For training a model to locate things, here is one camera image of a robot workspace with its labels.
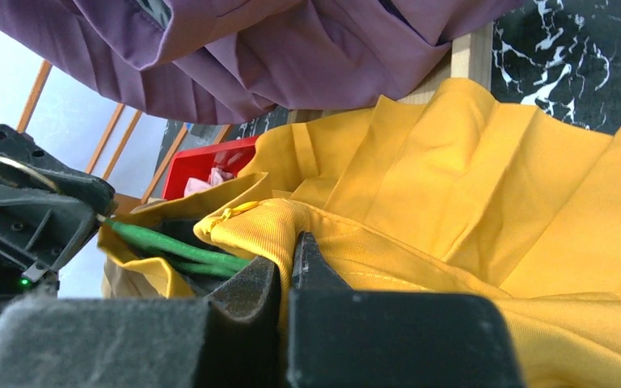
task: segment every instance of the yellow fabric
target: yellow fabric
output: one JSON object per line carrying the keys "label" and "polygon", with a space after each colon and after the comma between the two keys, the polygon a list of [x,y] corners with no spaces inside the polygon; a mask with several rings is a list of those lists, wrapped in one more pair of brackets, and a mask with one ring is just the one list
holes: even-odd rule
{"label": "yellow fabric", "polygon": [[[621,129],[573,128],[450,79],[426,106],[383,98],[274,129],[256,150],[241,178],[127,221],[213,210],[196,235],[275,261],[285,297],[311,231],[355,289],[490,298],[531,386],[621,386]],[[161,259],[129,262],[107,229],[99,243],[162,295],[183,294]]]}

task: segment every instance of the purple jacket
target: purple jacket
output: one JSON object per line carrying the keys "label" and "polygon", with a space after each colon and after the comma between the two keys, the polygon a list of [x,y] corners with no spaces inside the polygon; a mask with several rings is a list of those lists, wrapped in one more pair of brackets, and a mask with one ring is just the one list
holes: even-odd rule
{"label": "purple jacket", "polygon": [[453,38],[522,0],[0,0],[0,30],[101,95],[151,115],[239,123],[280,104],[398,99]]}

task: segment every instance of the black marble surface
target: black marble surface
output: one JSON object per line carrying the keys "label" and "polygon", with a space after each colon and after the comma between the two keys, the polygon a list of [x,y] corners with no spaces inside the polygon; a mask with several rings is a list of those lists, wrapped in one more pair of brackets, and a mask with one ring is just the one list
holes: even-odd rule
{"label": "black marble surface", "polygon": [[604,133],[621,126],[621,0],[532,0],[494,28],[492,93]]}

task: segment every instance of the wooden stick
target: wooden stick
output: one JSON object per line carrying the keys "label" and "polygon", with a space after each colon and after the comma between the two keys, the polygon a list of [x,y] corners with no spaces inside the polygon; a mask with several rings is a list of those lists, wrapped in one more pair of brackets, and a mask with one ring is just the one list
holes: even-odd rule
{"label": "wooden stick", "polygon": [[129,137],[132,136],[132,132],[134,132],[134,128],[137,127],[137,123],[139,122],[139,119],[142,117],[142,111],[136,111],[134,113],[134,116],[132,116],[132,121],[129,122],[129,125],[127,126],[127,129],[125,130],[125,133],[123,133],[122,135],[122,139],[120,139],[120,144],[118,144],[117,148],[116,148],[116,152],[113,154],[112,158],[111,158],[111,162],[108,164],[108,168],[106,168],[106,172],[103,173],[103,180],[108,180],[108,177],[111,176],[111,172],[113,171],[113,168],[115,168],[116,163],[118,161],[118,159],[120,158],[120,154],[122,154],[122,151],[125,149],[125,146],[127,145],[127,140],[129,140]]}
{"label": "wooden stick", "polygon": [[180,147],[180,144],[182,144],[182,140],[184,140],[184,137],[187,136],[187,133],[187,124],[182,124],[182,128],[180,128],[180,131],[177,133],[175,141],[172,142],[170,148],[165,153],[165,158],[163,158],[163,160],[161,161],[161,164],[158,166],[158,169],[154,173],[154,177],[151,178],[149,187],[146,189],[144,195],[142,196],[143,204],[145,204],[149,200],[149,198],[151,197],[151,193],[153,193],[154,189],[156,189],[156,185],[161,179],[161,176],[163,176],[163,172],[165,172],[165,170],[167,169],[167,166],[170,164],[172,157],[175,156],[177,149]]}
{"label": "wooden stick", "polygon": [[25,133],[25,130],[27,130],[27,126],[30,124],[30,119],[36,108],[36,103],[39,102],[39,98],[41,97],[41,91],[44,89],[44,84],[46,84],[46,80],[51,73],[51,67],[51,62],[41,62],[39,73],[36,75],[30,95],[27,97],[23,114],[20,116],[20,121],[18,121],[18,126],[16,127],[18,133]]}
{"label": "wooden stick", "polygon": [[87,174],[91,174],[91,172],[94,170],[94,167],[96,167],[96,163],[99,161],[99,157],[104,151],[106,143],[108,143],[108,138],[111,136],[111,133],[113,133],[113,129],[115,129],[124,109],[125,105],[123,103],[117,104],[116,110],[113,112],[111,120],[106,126],[106,130],[103,131],[103,135],[101,135],[101,140],[99,140],[99,144],[96,146],[96,150],[94,150],[94,153],[91,155],[91,160],[89,161],[89,165],[87,165],[87,169],[85,170]]}
{"label": "wooden stick", "polygon": [[233,128],[233,125],[223,125],[222,127],[220,127],[220,131],[217,135],[215,135],[215,139],[213,139],[213,144],[222,143],[227,138],[227,135],[232,132]]}

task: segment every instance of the zipper slider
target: zipper slider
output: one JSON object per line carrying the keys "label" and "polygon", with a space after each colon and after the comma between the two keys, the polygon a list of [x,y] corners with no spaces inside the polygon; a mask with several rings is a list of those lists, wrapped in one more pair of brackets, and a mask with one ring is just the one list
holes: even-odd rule
{"label": "zipper slider", "polygon": [[255,207],[257,207],[258,205],[260,205],[260,202],[257,200],[254,200],[252,202],[247,202],[245,204],[241,204],[233,209],[231,208],[227,208],[225,209],[225,211],[222,212],[222,215],[218,218],[213,220],[213,222],[210,223],[209,228],[205,231],[206,234],[210,234],[210,232],[213,231],[213,228],[223,222],[223,221],[227,221],[230,218],[234,217],[234,216],[238,216],[241,213],[245,213]]}

